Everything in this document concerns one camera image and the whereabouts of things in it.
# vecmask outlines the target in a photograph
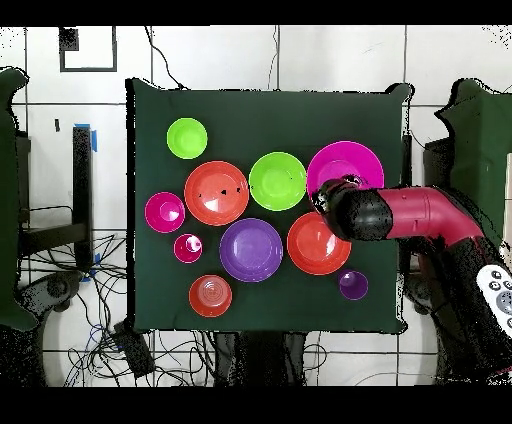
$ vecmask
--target small purple bowl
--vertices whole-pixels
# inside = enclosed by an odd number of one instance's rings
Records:
[[[360,300],[368,293],[368,279],[357,271],[345,269],[338,277],[340,293],[349,300]]]

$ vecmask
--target lime green bowl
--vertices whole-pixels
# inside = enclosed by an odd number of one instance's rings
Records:
[[[180,159],[197,158],[206,149],[208,135],[201,122],[180,118],[167,130],[167,146]]]
[[[304,165],[288,153],[273,152],[258,159],[249,173],[251,195],[271,211],[284,211],[300,202],[306,192]]]

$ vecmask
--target floor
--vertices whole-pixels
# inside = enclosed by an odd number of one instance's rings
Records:
[[[413,183],[421,184],[424,143],[448,135],[434,112],[450,96],[452,83],[461,77],[478,77],[492,88],[505,91],[512,84],[511,35],[507,26],[282,26],[279,65],[274,26],[153,27],[153,43],[169,61],[171,74],[192,89],[276,88],[281,90],[384,91],[396,82],[414,85],[410,128],[413,144]],[[60,72],[57,28],[0,28],[0,66],[25,70],[30,82],[13,99],[19,128],[32,139],[30,202],[32,208],[72,205],[71,133],[76,123],[89,123],[97,131],[93,153],[94,235],[97,252],[105,237],[112,244],[126,236],[126,130],[124,78],[144,78],[160,87],[174,87],[159,53],[150,48],[144,27],[117,27],[117,72]],[[79,27],[80,50],[66,53],[69,67],[112,66],[111,28]],[[59,120],[59,131],[55,120]],[[32,227],[70,222],[69,210],[33,211]],[[69,256],[62,254],[64,260]],[[124,245],[108,263],[126,266]],[[48,265],[35,256],[24,261],[22,284],[44,275]],[[98,273],[105,283],[108,276]],[[108,297],[112,322],[126,314],[126,281],[115,281]],[[92,282],[81,283],[79,294],[93,324],[100,321],[98,294]],[[436,339],[429,317],[416,314],[404,300],[403,318],[409,329],[400,336],[378,334],[311,333],[305,354],[310,385],[416,385],[431,384],[436,368]],[[190,355],[190,332],[154,331],[145,336],[162,369],[189,368],[201,362]],[[74,298],[62,314],[52,313],[44,338],[48,382],[62,386],[72,362],[94,343],[85,308]],[[114,372],[125,370],[113,361]],[[190,376],[182,374],[190,381]],[[205,375],[196,374],[204,382]],[[118,379],[121,386],[170,386],[178,380],[155,372],[134,381]],[[114,379],[88,378],[88,385],[115,386]]]

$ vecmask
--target green panel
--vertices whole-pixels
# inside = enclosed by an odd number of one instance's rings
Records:
[[[139,80],[135,89],[135,326],[138,329],[202,330],[330,330],[398,333],[396,318],[397,245],[394,241],[355,242],[346,268],[364,272],[368,295],[360,301],[343,298],[336,274],[315,277],[297,269],[286,255],[269,279],[247,284],[222,268],[218,245],[228,226],[211,227],[190,213],[171,234],[151,230],[144,220],[146,201],[156,192],[171,191],[183,199],[187,176],[201,163],[224,160],[249,175],[258,158],[272,151],[296,156],[307,168],[323,146],[354,140],[370,147],[382,161],[386,185],[399,183],[402,145],[402,103],[406,84],[384,93],[310,93],[256,91],[163,91]],[[169,125],[181,117],[199,120],[208,132],[205,152],[181,160],[166,144]],[[306,196],[295,207],[271,212],[250,199],[241,218],[272,224],[286,247],[292,223],[310,211]],[[204,242],[194,264],[178,262],[174,240],[195,233]],[[189,306],[192,282],[218,274],[233,290],[229,310],[218,318],[203,318]]]
[[[512,151],[512,95],[489,92],[475,80],[464,80],[458,84],[455,104],[441,116],[454,132],[451,185],[487,216],[480,218],[483,231],[499,247],[503,236],[507,154]]]
[[[16,158],[16,125],[11,102],[14,93],[24,87],[28,78],[14,68],[0,68],[0,324],[18,330],[31,330],[37,325],[34,316],[14,299],[19,280],[18,235],[20,212],[18,163]]]

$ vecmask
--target pink bowl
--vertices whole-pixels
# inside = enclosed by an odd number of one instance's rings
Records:
[[[361,189],[383,188],[384,170],[368,147],[354,141],[337,141],[325,146],[311,160],[307,171],[308,196],[327,180],[355,175]]]
[[[182,234],[174,242],[174,255],[183,263],[190,264],[197,261],[201,253],[203,253],[203,244],[194,234]]]
[[[177,230],[185,220],[185,206],[175,194],[163,191],[147,201],[144,216],[148,225],[159,233]]]

